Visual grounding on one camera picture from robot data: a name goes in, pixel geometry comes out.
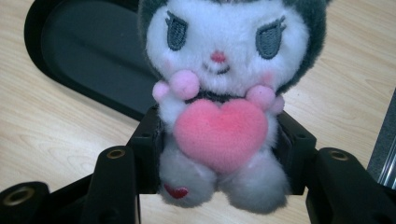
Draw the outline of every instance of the wooden surface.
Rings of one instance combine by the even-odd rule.
[[[52,81],[33,65],[23,25],[33,0],[0,1],[0,191],[39,180],[59,189],[92,172],[101,150],[125,145],[138,122]],[[396,87],[396,1],[335,0],[316,66],[286,94],[286,111],[317,139],[367,166]],[[304,197],[270,216],[210,203],[180,209],[144,195],[144,223],[309,223]]]

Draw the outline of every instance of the plush toy head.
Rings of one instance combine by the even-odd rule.
[[[257,83],[277,93],[317,58],[327,2],[146,0],[140,34],[157,74],[194,71],[204,91],[244,95]]]

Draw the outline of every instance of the pink nose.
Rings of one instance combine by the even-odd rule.
[[[210,55],[210,59],[215,62],[215,63],[224,63],[226,60],[226,57],[223,52],[221,51],[215,51]]]

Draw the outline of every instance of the kuromi plush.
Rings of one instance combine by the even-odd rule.
[[[287,202],[273,154],[281,94],[312,67],[326,0],[141,0],[139,29],[165,125],[160,193],[194,207],[223,191],[268,214]]]

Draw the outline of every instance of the embroidered eye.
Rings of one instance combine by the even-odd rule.
[[[177,51],[183,48],[184,44],[186,43],[188,24],[169,11],[168,15],[169,19],[166,19],[166,24],[168,24],[168,47],[173,51]]]
[[[277,55],[282,40],[282,31],[286,26],[282,26],[283,16],[281,19],[265,24],[260,27],[256,33],[256,48],[260,56],[265,60],[270,60]]]

